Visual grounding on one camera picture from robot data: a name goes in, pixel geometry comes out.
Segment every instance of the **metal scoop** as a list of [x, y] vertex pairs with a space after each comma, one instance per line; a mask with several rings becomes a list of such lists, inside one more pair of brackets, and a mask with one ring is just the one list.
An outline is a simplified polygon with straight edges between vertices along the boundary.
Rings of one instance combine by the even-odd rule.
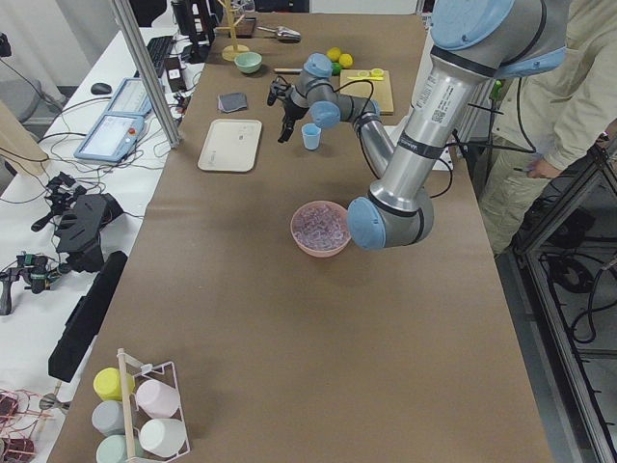
[[276, 29], [257, 26], [257, 29], [273, 33], [276, 39], [283, 43], [298, 43], [302, 39], [302, 35], [299, 32], [284, 26], [279, 26]]

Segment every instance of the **blue cup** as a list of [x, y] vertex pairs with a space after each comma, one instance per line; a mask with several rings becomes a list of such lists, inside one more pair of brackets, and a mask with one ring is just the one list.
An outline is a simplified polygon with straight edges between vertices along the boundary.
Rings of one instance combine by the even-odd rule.
[[321, 128], [314, 123], [305, 123], [302, 126], [302, 139], [307, 150], [317, 150], [319, 139], [321, 138]]

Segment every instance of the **metal frame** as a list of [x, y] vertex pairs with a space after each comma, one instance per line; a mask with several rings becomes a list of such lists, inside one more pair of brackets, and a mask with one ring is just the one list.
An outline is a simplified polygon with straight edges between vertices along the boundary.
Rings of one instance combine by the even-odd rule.
[[568, 185], [567, 190], [531, 229], [529, 234], [516, 242], [514, 252], [522, 265], [520, 270], [527, 269], [535, 286], [540, 299], [541, 310], [549, 325], [552, 340], [577, 401], [577, 407], [594, 452], [601, 463], [614, 463], [614, 446], [608, 435], [606, 425], [601, 422], [601, 410], [596, 399], [590, 394], [591, 385], [584, 375], [580, 363], [584, 358], [615, 358], [615, 352], [577, 349], [573, 345], [564, 330], [563, 315], [559, 308], [555, 306], [550, 295], [547, 276], [539, 261], [540, 247], [603, 180], [612, 189], [617, 200], [617, 176], [609, 165], [609, 155], [606, 150], [601, 150], [595, 146], [589, 150], [587, 156], [580, 161], [578, 166], [580, 170]]
[[128, 51], [135, 62], [139, 74], [142, 76], [142, 81], [152, 103], [154, 113], [161, 123], [171, 148], [175, 148], [180, 143], [180, 135], [175, 126], [174, 118], [170, 114], [167, 100], [161, 90], [154, 65], [142, 39], [142, 34], [139, 31], [135, 14], [128, 0], [110, 0], [110, 3], [116, 22], [124, 35]]

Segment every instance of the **white cup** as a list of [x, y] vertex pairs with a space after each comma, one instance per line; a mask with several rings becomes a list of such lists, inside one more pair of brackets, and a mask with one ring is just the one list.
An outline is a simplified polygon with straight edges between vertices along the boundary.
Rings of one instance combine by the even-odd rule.
[[155, 418], [142, 426], [139, 442], [142, 449], [163, 458], [176, 455], [186, 441], [184, 423], [174, 418]]

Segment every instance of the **aluminum frame post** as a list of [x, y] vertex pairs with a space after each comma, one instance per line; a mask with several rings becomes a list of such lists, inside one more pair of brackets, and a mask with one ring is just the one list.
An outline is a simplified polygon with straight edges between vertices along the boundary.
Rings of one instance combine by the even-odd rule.
[[161, 123], [170, 146], [175, 148], [180, 143], [180, 134], [175, 125], [174, 118], [170, 114], [165, 94], [163, 94], [154, 65], [149, 57], [144, 39], [142, 39], [133, 9], [128, 0], [110, 0], [110, 3], [116, 22], [124, 35], [128, 51], [133, 58], [133, 62], [139, 71], [152, 103], [154, 114], [156, 114]]

